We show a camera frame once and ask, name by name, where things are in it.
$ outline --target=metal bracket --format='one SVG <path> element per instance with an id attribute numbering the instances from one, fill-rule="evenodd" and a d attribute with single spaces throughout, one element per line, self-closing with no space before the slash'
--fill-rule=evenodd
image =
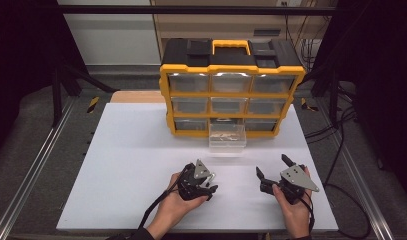
<path id="1" fill-rule="evenodd" d="M 319 192 L 319 188 L 300 166 L 291 166 L 280 173 L 281 177 L 293 185 Z"/>

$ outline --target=metal frame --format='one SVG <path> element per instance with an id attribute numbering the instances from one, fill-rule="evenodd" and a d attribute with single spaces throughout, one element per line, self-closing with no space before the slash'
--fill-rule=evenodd
<path id="1" fill-rule="evenodd" d="M 354 9 L 338 9 L 335 7 L 328 8 L 300 8 L 300 7 L 238 7 L 238 6 L 97 6 L 97 5 L 52 5 L 52 6 L 35 6 L 39 11 L 45 11 L 48 13 L 63 13 L 63 14 L 200 14 L 200 15 L 289 15 L 289 16 L 334 16 L 338 14 L 346 14 L 354 11 Z M 76 75 L 78 72 L 69 69 L 70 72 L 74 72 Z M 53 76 L 53 84 L 58 85 L 60 74 L 60 69 L 56 69 Z M 57 92 L 60 91 L 59 87 L 55 89 L 56 97 Z M 10 233 L 17 216 L 22 210 L 33 186 L 44 167 L 46 160 L 51 153 L 51 150 L 57 141 L 60 132 L 63 129 L 64 124 L 71 112 L 72 106 L 75 103 L 75 99 L 70 97 L 70 101 L 63 115 L 57 115 L 56 118 L 61 118 L 60 122 L 51 129 L 47 140 L 43 144 L 40 152 L 35 158 L 29 172 L 25 176 L 21 186 L 19 187 L 16 195 L 11 201 L 6 212 L 0 219 L 0 240 L 4 240 Z M 320 104 L 321 109 L 324 113 L 326 120 L 328 119 L 326 114 L 326 108 L 324 104 Z M 338 144 L 340 142 L 340 134 L 336 133 L 334 135 L 335 142 Z M 359 173 L 356 165 L 354 164 L 352 157 L 344 146 L 343 155 L 345 160 L 346 170 L 353 180 L 357 193 L 361 200 L 363 201 L 365 208 L 370 216 L 372 227 L 379 239 L 393 239 L 391 231 L 384 220 L 384 217 L 378 208 L 368 186 L 366 185 L 364 179 Z"/>
<path id="2" fill-rule="evenodd" d="M 59 5 L 37 6 L 38 10 L 64 14 L 198 14 L 198 15 L 288 15 L 333 16 L 352 9 L 335 7 L 252 7 L 252 6 L 126 6 Z"/>

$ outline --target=clear plastic drawer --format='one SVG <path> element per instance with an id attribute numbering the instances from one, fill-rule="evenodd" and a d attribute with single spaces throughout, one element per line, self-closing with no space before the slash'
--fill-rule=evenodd
<path id="1" fill-rule="evenodd" d="M 294 75 L 256 75 L 253 80 L 252 92 L 288 93 L 295 78 Z"/>
<path id="2" fill-rule="evenodd" d="M 220 98 L 212 97 L 212 113 L 244 113 L 247 98 Z"/>
<path id="3" fill-rule="evenodd" d="M 174 118 L 176 130 L 206 131 L 206 118 Z"/>
<path id="4" fill-rule="evenodd" d="M 171 97 L 175 113 L 206 113 L 208 98 Z"/>
<path id="5" fill-rule="evenodd" d="M 275 118 L 247 118 L 244 119 L 246 131 L 272 131 L 277 123 Z"/>
<path id="6" fill-rule="evenodd" d="M 246 73 L 217 73 L 212 76 L 212 91 L 248 92 L 251 79 Z"/>
<path id="7" fill-rule="evenodd" d="M 285 99 L 281 98 L 250 98 L 248 114 L 281 114 Z"/>
<path id="8" fill-rule="evenodd" d="M 209 86 L 208 74 L 171 73 L 168 75 L 171 91 L 177 92 L 207 92 Z"/>
<path id="9" fill-rule="evenodd" d="M 209 128 L 209 147 L 211 148 L 244 148 L 246 132 L 243 119 L 211 118 Z"/>

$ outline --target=wall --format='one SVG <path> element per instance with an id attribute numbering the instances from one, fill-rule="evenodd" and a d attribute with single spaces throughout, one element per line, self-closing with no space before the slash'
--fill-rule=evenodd
<path id="1" fill-rule="evenodd" d="M 148 0 L 58 0 L 60 5 L 150 5 Z M 159 65 L 152 15 L 65 14 L 86 65 Z"/>

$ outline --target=aluminum rail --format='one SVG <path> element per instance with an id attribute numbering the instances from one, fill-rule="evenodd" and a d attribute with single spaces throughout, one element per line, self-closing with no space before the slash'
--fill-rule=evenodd
<path id="1" fill-rule="evenodd" d="M 194 15 L 288 15 L 334 16 L 353 9 L 336 7 L 255 6 L 130 6 L 130 5 L 38 5 L 38 10 L 64 14 L 194 14 Z"/>
<path id="2" fill-rule="evenodd" d="M 53 147 L 59 138 L 60 133 L 62 132 L 63 127 L 67 119 L 69 118 L 72 108 L 76 102 L 76 97 L 69 97 L 64 110 L 62 119 L 59 124 L 52 128 L 47 135 L 47 139 L 44 144 L 41 146 L 40 151 L 35 157 L 34 162 L 32 163 L 31 168 L 23 179 L 22 184 L 20 185 L 18 191 L 10 202 L 9 207 L 6 209 L 6 212 L 0 219 L 0 240 L 4 240 L 8 237 L 10 230 L 12 229 L 22 207 L 25 205 L 26 200 L 28 199 L 29 194 L 31 193 L 35 182 L 37 181 L 41 170 L 43 169 Z"/>
<path id="3" fill-rule="evenodd" d="M 320 99 L 317 99 L 316 101 L 325 118 L 325 121 L 329 123 L 327 111 L 328 108 L 325 102 Z M 333 134 L 333 136 L 334 143 L 338 148 L 340 146 L 340 142 L 342 139 L 340 131 L 336 131 Z M 381 210 L 378 207 L 378 204 L 375 201 L 374 196 L 372 196 L 372 193 L 369 190 L 369 186 L 365 182 L 362 174 L 359 172 L 359 169 L 356 166 L 355 161 L 353 160 L 352 155 L 350 154 L 350 151 L 345 143 L 343 143 L 341 157 L 343 159 L 343 165 L 346 169 L 346 172 L 349 175 L 349 178 L 352 181 L 353 186 L 355 187 L 356 193 L 358 194 L 359 200 L 362 202 L 362 205 L 364 206 L 365 211 L 369 216 L 372 229 L 377 235 L 377 238 L 381 240 L 393 240 L 394 239 L 393 234 L 386 220 L 384 219 L 384 216 L 381 213 Z"/>

